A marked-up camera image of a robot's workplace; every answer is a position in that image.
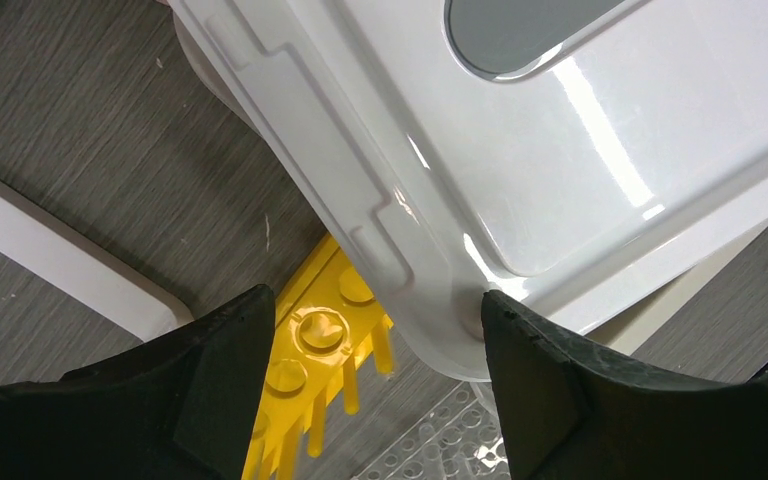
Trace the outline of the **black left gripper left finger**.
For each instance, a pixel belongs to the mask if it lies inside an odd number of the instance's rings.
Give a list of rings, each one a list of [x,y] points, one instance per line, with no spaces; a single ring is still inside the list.
[[[0,479],[238,479],[275,331],[258,285],[58,381],[0,386]]]

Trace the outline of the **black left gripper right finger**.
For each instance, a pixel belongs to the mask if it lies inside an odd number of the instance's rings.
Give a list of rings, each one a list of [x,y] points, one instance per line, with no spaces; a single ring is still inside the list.
[[[768,479],[768,374],[728,384],[665,370],[500,291],[481,321],[515,479]]]

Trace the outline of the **white plastic lid tray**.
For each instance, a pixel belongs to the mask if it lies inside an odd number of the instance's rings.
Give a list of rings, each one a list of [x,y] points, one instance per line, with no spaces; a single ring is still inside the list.
[[[585,334],[768,221],[768,1],[175,1],[440,373],[500,290]]]

